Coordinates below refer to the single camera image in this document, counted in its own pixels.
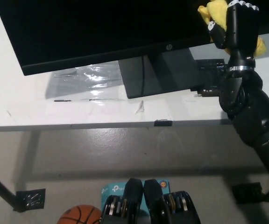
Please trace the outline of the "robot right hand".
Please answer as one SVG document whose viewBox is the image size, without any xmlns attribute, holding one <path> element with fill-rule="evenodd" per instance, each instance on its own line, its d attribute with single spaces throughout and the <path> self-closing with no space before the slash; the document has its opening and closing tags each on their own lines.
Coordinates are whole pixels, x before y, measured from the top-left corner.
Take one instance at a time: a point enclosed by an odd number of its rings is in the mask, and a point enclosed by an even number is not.
<svg viewBox="0 0 269 224">
<path fill-rule="evenodd" d="M 254 54 L 259 29 L 259 7 L 243 0 L 227 0 L 226 26 L 215 19 L 208 24 L 209 34 L 219 49 L 230 53 L 229 71 L 254 70 Z"/>
</svg>

